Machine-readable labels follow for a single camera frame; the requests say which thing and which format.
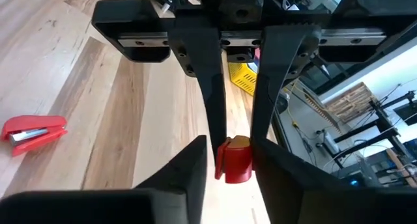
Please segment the red mini stapler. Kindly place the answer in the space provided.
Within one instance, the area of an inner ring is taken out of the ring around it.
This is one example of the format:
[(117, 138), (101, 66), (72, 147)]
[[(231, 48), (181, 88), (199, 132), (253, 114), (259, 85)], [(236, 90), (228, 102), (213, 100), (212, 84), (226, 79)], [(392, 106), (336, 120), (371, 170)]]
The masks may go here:
[(60, 139), (68, 133), (66, 123), (66, 119), (60, 115), (12, 117), (4, 123), (1, 139), (11, 143), (11, 155), (16, 157)]
[(237, 135), (227, 137), (218, 148), (214, 177), (216, 180), (225, 175), (225, 183), (239, 184), (252, 177), (252, 146), (250, 138)]

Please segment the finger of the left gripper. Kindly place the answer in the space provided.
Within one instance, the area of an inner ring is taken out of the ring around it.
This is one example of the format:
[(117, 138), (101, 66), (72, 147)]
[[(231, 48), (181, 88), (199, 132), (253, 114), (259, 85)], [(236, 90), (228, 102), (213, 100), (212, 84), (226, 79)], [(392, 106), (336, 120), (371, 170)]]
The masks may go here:
[(226, 102), (222, 52), (216, 28), (176, 28), (168, 32), (169, 46), (184, 72), (197, 79), (207, 114), (212, 151), (226, 139)]
[(316, 25), (269, 26), (262, 32), (261, 55), (253, 98), (251, 138), (264, 139), (286, 81), (295, 79), (319, 46)]

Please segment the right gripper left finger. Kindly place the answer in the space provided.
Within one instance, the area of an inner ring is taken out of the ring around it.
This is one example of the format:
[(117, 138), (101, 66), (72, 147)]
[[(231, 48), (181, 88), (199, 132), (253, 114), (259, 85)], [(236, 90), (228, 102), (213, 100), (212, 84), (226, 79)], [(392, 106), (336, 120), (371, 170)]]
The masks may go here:
[(207, 137), (197, 136), (134, 188), (129, 203), (145, 224), (200, 224), (207, 178)]

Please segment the wooden slat panel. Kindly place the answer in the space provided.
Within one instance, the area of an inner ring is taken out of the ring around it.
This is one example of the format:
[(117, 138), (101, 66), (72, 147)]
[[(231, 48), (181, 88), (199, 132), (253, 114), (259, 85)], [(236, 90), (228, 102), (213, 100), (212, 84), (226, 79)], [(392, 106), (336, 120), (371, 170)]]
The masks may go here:
[(325, 106), (340, 121), (348, 123), (369, 111), (371, 109), (369, 102), (376, 99), (366, 84), (361, 82), (331, 99)]

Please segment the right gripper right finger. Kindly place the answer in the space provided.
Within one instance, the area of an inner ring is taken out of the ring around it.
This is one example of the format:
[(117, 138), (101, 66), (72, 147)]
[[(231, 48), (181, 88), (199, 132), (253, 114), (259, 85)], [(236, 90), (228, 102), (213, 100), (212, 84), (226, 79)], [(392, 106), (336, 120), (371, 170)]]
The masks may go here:
[(271, 224), (354, 224), (348, 185), (268, 139), (254, 139), (255, 174)]

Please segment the yellow plastic basket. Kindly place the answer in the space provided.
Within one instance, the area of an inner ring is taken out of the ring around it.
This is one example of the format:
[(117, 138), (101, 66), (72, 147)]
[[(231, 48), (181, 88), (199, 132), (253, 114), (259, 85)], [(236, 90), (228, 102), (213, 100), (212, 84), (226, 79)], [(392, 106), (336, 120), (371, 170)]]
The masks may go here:
[(257, 72), (253, 68), (257, 69), (256, 64), (228, 63), (228, 68), (231, 82), (253, 96), (257, 79)]

